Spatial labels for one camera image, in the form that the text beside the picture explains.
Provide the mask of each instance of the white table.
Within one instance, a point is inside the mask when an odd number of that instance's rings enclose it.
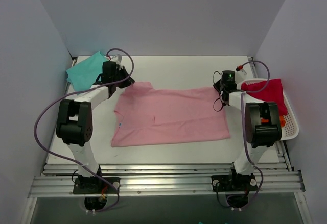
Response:
[[[79,57],[78,62],[87,57]],[[151,82],[154,89],[192,89],[212,86],[214,71],[234,70],[247,61],[245,56],[134,56],[135,69],[132,77],[136,82]],[[123,65],[131,70],[128,57],[123,57]],[[250,65],[244,67],[249,79],[253,78]],[[93,110],[94,132],[91,147],[95,159],[100,164],[203,164],[232,163],[243,150],[241,113],[225,107],[231,138],[170,145],[149,145],[132,147],[111,147],[115,131],[116,117],[113,109],[119,95],[118,89],[108,100]],[[72,157],[68,147],[53,137],[51,150]],[[260,163],[279,162],[275,147],[269,148]],[[72,164],[53,155],[48,156],[48,164]]]

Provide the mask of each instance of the basket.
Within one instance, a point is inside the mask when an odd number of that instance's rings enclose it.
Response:
[[[246,83],[247,85],[250,85],[250,84],[259,83],[259,82],[266,81],[266,80],[267,79],[250,79],[250,80],[244,80],[242,82],[242,84]],[[284,103],[287,108],[288,114],[284,115],[286,124],[284,127],[282,127],[281,140],[290,140],[290,139],[295,138],[298,135],[299,128],[298,128],[298,124],[295,119],[294,113],[292,111],[292,108],[290,106],[290,103],[288,102],[284,91],[283,91],[283,96],[284,96]]]

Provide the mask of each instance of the pink shirt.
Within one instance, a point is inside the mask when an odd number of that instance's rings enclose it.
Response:
[[[115,108],[111,146],[172,144],[229,138],[225,111],[215,112],[213,87],[155,90],[138,82],[126,88]]]

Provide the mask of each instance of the red cloth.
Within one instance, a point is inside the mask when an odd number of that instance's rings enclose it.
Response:
[[[266,81],[262,81],[256,84],[242,84],[241,89],[244,91],[256,91],[260,90],[264,85]],[[283,86],[281,79],[274,79],[269,80],[269,83],[267,87],[258,93],[249,93],[250,96],[263,100],[265,102],[276,102],[278,105],[278,112],[279,115],[287,115],[288,111],[284,103],[284,96],[283,96]]]

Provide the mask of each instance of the turquoise fabric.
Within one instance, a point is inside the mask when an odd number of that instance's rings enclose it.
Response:
[[[102,73],[102,63],[107,61],[106,57],[97,52],[84,61],[67,69],[67,81],[73,85],[75,91],[87,90]]]

